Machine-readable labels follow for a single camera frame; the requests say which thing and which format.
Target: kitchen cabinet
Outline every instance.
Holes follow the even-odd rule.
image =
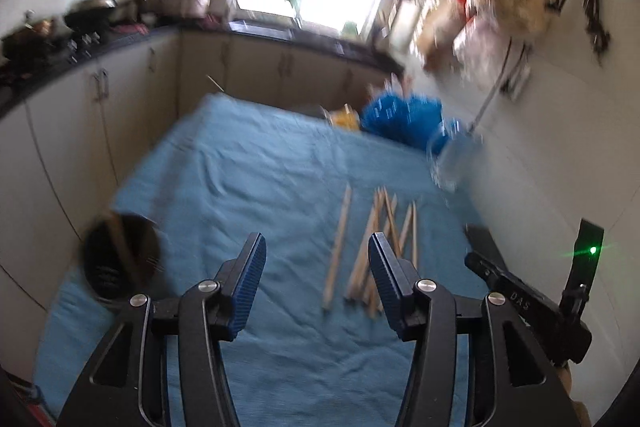
[[[148,46],[134,44],[98,60],[102,110],[116,179],[121,184],[150,148]]]
[[[4,370],[33,381],[33,365],[47,312],[0,270],[0,362]]]
[[[185,32],[180,60],[180,116],[194,111],[207,93],[226,89],[226,65],[231,41],[229,35]]]
[[[95,61],[36,93],[27,105],[51,184],[82,236],[116,190]]]
[[[79,240],[40,161],[24,104],[0,121],[0,180],[0,264],[46,308]]]
[[[360,64],[349,64],[345,76],[342,79],[340,97],[343,100],[341,105],[348,103],[356,111],[360,111],[369,102],[369,86],[379,89],[385,87],[385,80],[390,73],[363,66]]]
[[[317,104],[334,110],[344,104],[341,90],[347,64],[343,60],[294,48],[286,56],[278,107],[292,109]]]
[[[149,142],[155,145],[178,118],[180,35],[168,35],[151,41],[147,53]]]
[[[288,51],[288,46],[276,42],[235,37],[226,72],[226,93],[241,100],[278,105]]]

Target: clear plastic bottle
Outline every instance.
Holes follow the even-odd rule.
[[[433,182],[443,190],[455,192],[481,144],[482,137],[469,133],[459,120],[443,121],[427,145]]]

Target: sink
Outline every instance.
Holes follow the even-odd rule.
[[[259,24],[251,24],[246,21],[233,21],[229,23],[229,29],[238,33],[247,33],[250,35],[260,35],[270,39],[279,39],[281,41],[290,41],[292,31],[287,29],[269,28]]]

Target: wooden chopstick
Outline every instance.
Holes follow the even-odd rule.
[[[384,188],[383,192],[385,195],[386,215],[389,216],[390,218],[389,223],[391,224],[391,227],[390,227],[391,241],[393,242],[394,253],[396,254],[396,257],[399,257],[400,242],[398,241],[398,230],[396,230],[396,222],[392,218],[394,213],[393,213],[393,210],[391,210],[391,203],[389,203],[389,194],[386,191],[386,187]]]
[[[347,227],[350,205],[351,185],[347,184],[344,190],[344,197],[342,198],[342,207],[340,209],[338,228],[335,232],[334,247],[331,251],[331,264],[329,265],[329,272],[327,273],[324,284],[324,293],[322,295],[322,309],[324,310],[331,308],[331,301],[334,299],[335,278],[338,275],[338,266],[340,266],[340,254],[342,253],[342,245],[344,244],[344,232]]]
[[[414,264],[414,268],[418,269],[418,209],[415,206],[415,201],[413,203],[414,215],[412,217],[413,221],[413,230],[412,230],[412,251],[411,251],[411,262]]]
[[[396,211],[396,206],[398,205],[398,197],[394,195],[391,200],[391,216],[386,216],[386,223],[384,228],[382,229],[382,233],[387,235],[389,233],[389,227],[391,227],[391,222],[394,219],[394,213]],[[373,279],[373,274],[369,270],[369,278],[367,279],[367,285],[364,290],[363,302],[368,304],[369,307],[369,315],[375,314],[376,309],[378,308],[378,288],[376,287],[376,281]]]
[[[406,243],[406,237],[409,235],[409,225],[414,218],[414,206],[409,203],[406,209],[406,215],[404,216],[404,223],[402,224],[402,232],[400,232],[400,251],[396,254],[396,257],[404,257],[404,244]]]
[[[359,289],[362,287],[362,273],[366,272],[368,265],[367,245],[369,244],[369,237],[373,233],[374,225],[376,224],[376,220],[378,219],[379,204],[380,194],[379,191],[376,190],[373,196],[373,203],[369,212],[367,226],[365,228],[364,235],[362,236],[362,241],[360,242],[358,256],[356,257],[356,262],[354,263],[353,269],[351,270],[349,282],[347,283],[347,289],[344,293],[344,297],[346,299],[355,299],[358,296],[357,294]]]
[[[116,253],[122,263],[122,267],[131,277],[131,282],[133,283],[136,291],[142,291],[142,277],[140,276],[136,260],[129,249],[129,245],[127,244],[127,237],[124,233],[124,225],[120,218],[120,214],[109,210],[104,216],[104,220],[107,223],[111,242],[116,249]]]

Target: metal screw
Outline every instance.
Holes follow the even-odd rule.
[[[421,292],[432,292],[438,287],[431,279],[421,279],[417,282],[417,285],[418,290]]]
[[[144,295],[143,293],[133,295],[133,297],[129,299],[129,304],[131,304],[135,308],[139,308],[143,304],[146,304],[146,295]]]
[[[496,306],[502,306],[505,302],[507,302],[507,299],[505,299],[504,295],[502,295],[501,293],[491,292],[489,293],[489,302]]]
[[[202,281],[200,284],[198,284],[198,290],[200,290],[203,293],[210,293],[212,291],[215,291],[218,289],[218,286],[220,286],[217,282],[215,281]]]

